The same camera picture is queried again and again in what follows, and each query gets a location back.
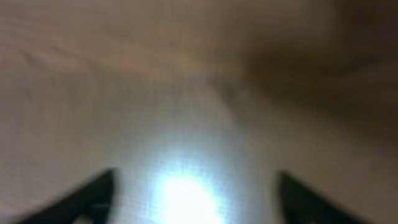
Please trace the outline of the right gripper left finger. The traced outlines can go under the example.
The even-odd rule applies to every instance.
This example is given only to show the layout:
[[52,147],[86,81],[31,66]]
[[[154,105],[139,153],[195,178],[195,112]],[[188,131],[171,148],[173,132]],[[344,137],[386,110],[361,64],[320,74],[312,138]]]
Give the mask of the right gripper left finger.
[[72,224],[85,217],[106,224],[116,191],[116,169],[106,169],[91,182],[17,224]]

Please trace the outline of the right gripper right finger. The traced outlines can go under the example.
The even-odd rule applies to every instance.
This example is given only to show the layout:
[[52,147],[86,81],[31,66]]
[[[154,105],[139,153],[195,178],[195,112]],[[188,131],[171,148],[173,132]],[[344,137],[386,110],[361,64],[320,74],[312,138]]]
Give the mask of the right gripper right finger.
[[285,224],[365,224],[344,212],[286,171],[279,172],[277,193]]

